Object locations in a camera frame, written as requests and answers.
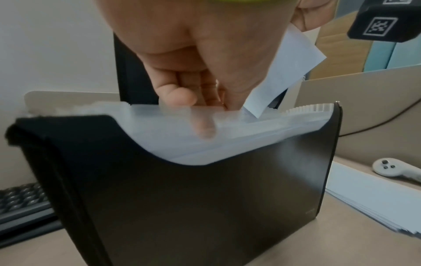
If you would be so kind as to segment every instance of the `white wall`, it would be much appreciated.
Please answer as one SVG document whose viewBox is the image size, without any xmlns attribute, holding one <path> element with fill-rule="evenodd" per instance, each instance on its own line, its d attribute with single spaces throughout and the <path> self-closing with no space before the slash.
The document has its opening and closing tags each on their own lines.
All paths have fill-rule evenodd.
<svg viewBox="0 0 421 266">
<path fill-rule="evenodd" d="M 117 92 L 112 32 L 91 0 L 1 0 L 0 133 L 32 90 Z M 33 181 L 0 138 L 0 189 Z"/>
</svg>

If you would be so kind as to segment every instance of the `white game controller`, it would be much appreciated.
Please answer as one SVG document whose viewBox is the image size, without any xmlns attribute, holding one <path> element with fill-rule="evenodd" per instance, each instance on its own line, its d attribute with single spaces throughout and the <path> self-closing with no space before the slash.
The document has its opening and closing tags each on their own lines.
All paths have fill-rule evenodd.
<svg viewBox="0 0 421 266">
<path fill-rule="evenodd" d="M 421 183 L 421 169 L 393 158 L 374 162 L 373 170 L 384 177 L 405 177 Z"/>
</svg>

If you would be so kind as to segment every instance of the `hand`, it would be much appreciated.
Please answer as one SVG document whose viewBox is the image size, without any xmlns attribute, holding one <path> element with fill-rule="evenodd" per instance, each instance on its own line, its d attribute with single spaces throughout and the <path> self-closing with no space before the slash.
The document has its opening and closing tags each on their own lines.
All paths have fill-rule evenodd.
<svg viewBox="0 0 421 266">
<path fill-rule="evenodd" d="M 96 1 L 117 36 L 144 62 L 167 105 L 228 110 L 240 109 L 266 77 L 297 5 Z"/>
<path fill-rule="evenodd" d="M 302 32 L 323 26 L 335 17 L 337 4 L 338 0 L 301 0 L 291 23 Z"/>
</svg>

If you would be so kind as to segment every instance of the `desk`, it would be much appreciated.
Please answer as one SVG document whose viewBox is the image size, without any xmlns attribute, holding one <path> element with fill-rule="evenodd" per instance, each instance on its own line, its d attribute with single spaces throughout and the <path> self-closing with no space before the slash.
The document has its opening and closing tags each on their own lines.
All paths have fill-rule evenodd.
<svg viewBox="0 0 421 266">
<path fill-rule="evenodd" d="M 394 233 L 326 195 L 316 220 L 248 266 L 419 266 L 420 262 L 420 239 Z M 0 265 L 86 266 L 65 230 L 0 249 Z"/>
</svg>

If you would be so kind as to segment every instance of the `black keyboard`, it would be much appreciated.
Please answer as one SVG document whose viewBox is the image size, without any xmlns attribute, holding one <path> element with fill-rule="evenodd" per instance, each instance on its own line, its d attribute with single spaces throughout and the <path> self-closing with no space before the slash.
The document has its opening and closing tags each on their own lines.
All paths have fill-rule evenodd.
<svg viewBox="0 0 421 266">
<path fill-rule="evenodd" d="M 0 248 L 61 228 L 38 183 L 0 190 Z"/>
</svg>

